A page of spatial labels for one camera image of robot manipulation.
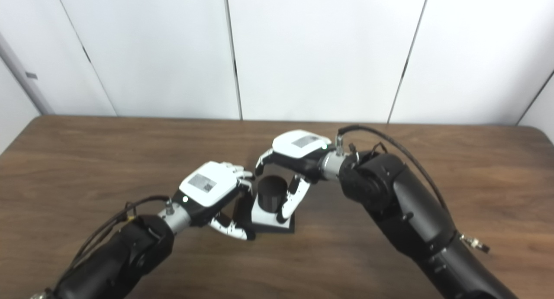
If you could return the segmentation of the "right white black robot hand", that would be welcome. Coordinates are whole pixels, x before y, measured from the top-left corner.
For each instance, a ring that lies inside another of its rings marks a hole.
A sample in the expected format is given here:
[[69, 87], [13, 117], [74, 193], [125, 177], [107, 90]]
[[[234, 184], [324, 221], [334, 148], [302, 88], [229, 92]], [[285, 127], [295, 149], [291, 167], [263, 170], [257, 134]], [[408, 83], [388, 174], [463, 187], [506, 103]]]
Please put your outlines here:
[[268, 164], [275, 164], [294, 172], [285, 198], [277, 209], [277, 222], [287, 222], [305, 198], [311, 185], [324, 179], [321, 164], [326, 155], [334, 149], [335, 146], [329, 138], [297, 129], [277, 136], [271, 148], [259, 157], [254, 171], [257, 177], [263, 174], [264, 167]]

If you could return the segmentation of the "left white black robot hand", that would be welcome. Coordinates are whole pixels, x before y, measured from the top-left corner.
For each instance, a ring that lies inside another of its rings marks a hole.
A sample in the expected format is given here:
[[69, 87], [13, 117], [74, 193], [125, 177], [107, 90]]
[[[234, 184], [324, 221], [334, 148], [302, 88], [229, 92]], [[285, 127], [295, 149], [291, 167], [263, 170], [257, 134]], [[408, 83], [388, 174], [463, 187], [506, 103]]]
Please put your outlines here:
[[180, 183], [172, 198], [174, 214], [166, 222], [176, 234], [208, 225], [229, 237], [253, 241], [255, 232], [223, 212], [239, 194], [253, 196], [253, 181], [254, 174], [242, 166], [208, 161]]

